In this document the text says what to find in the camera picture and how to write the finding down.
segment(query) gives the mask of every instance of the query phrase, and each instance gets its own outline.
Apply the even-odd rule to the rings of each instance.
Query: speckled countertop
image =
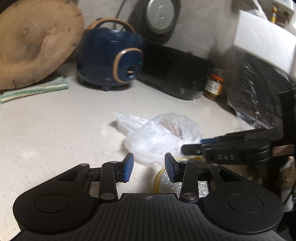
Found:
[[[19,228],[12,213],[24,191],[76,166],[122,160],[125,135],[117,130],[114,112],[143,118],[175,112],[197,122],[204,137],[234,132],[236,117],[217,103],[176,99],[141,82],[123,91],[103,92],[81,86],[75,69],[64,65],[69,89],[0,104],[0,240],[12,239]],[[157,171],[135,163],[123,192],[154,193]]]

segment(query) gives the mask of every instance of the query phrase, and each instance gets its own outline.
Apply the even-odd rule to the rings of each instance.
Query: plastic wrap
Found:
[[[122,113],[115,115],[118,127],[128,131],[124,139],[126,148],[148,167],[161,169],[167,152],[174,158],[182,158],[182,145],[198,143],[202,139],[198,125],[184,115],[163,114],[149,121]]]
[[[227,102],[241,123],[247,123],[253,129],[269,129],[275,126],[278,117],[281,118],[276,95],[294,87],[295,83],[287,74],[254,56],[243,54],[236,62]]]

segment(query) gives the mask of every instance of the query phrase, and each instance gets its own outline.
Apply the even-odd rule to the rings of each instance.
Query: jar with orange lid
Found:
[[[207,83],[203,91],[203,95],[210,100],[216,100],[221,94],[224,79],[222,78],[221,70],[214,69],[207,76]]]

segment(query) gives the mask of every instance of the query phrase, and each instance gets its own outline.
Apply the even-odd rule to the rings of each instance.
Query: metal screw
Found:
[[[105,192],[101,195],[101,198],[104,200],[111,200],[111,199],[115,198],[115,195],[110,192]]]
[[[194,200],[197,198],[196,194],[193,192],[186,192],[182,195],[183,198],[187,199],[187,200]]]

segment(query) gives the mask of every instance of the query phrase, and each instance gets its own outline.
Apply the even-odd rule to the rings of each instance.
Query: folded towel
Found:
[[[61,76],[46,83],[36,84],[30,87],[26,87],[18,90],[6,91],[2,95],[0,95],[0,103],[4,103],[13,99],[22,98],[25,96],[37,95],[37,94],[51,92],[51,91],[64,90],[68,88],[69,88],[68,83],[65,81],[65,78]]]

